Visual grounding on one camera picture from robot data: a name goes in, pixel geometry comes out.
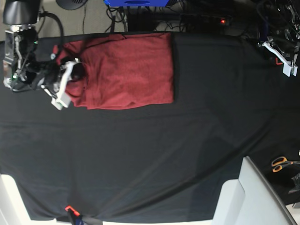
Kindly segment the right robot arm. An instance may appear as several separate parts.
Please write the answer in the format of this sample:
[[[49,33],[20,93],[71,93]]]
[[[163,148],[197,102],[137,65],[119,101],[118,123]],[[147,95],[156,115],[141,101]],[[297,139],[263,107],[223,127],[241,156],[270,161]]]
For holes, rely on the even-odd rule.
[[[63,57],[64,29],[57,15],[42,10],[40,0],[7,0],[4,4],[5,57],[4,85],[13,92],[43,89],[54,102],[69,103],[67,83],[78,76],[73,72],[78,58]],[[52,18],[59,27],[60,42],[49,61],[38,61],[38,31],[41,18]]]

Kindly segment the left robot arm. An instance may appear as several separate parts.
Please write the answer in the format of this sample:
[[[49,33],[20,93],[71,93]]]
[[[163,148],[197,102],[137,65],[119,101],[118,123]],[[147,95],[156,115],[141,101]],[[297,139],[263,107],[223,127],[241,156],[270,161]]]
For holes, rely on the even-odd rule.
[[[277,65],[296,70],[300,54],[300,2],[298,0],[259,0],[258,47]]]

